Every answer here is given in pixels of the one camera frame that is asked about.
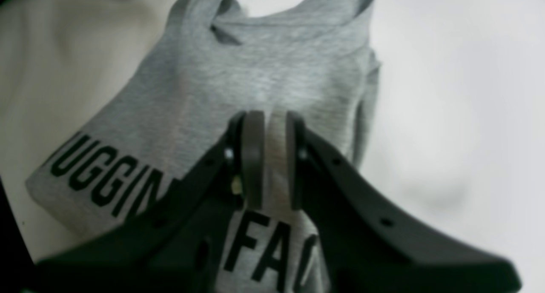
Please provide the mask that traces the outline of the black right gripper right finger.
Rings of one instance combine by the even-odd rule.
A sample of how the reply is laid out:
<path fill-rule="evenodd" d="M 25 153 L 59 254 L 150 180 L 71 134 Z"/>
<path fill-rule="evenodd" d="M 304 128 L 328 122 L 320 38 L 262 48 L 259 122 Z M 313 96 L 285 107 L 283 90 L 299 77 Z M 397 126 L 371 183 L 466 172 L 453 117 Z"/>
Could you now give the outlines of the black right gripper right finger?
<path fill-rule="evenodd" d="M 294 111 L 286 142 L 291 206 L 317 228 L 333 293 L 520 291 L 512 262 L 403 211 Z"/>

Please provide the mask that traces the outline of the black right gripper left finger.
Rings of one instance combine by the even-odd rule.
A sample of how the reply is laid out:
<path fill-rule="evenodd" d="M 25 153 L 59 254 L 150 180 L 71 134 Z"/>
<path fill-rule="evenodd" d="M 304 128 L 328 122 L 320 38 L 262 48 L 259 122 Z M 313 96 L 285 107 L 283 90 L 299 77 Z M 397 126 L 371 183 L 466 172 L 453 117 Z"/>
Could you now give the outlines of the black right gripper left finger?
<path fill-rule="evenodd" d="M 240 112 L 141 215 L 37 265 L 39 293 L 212 293 L 233 213 L 261 209 L 265 115 Z"/>

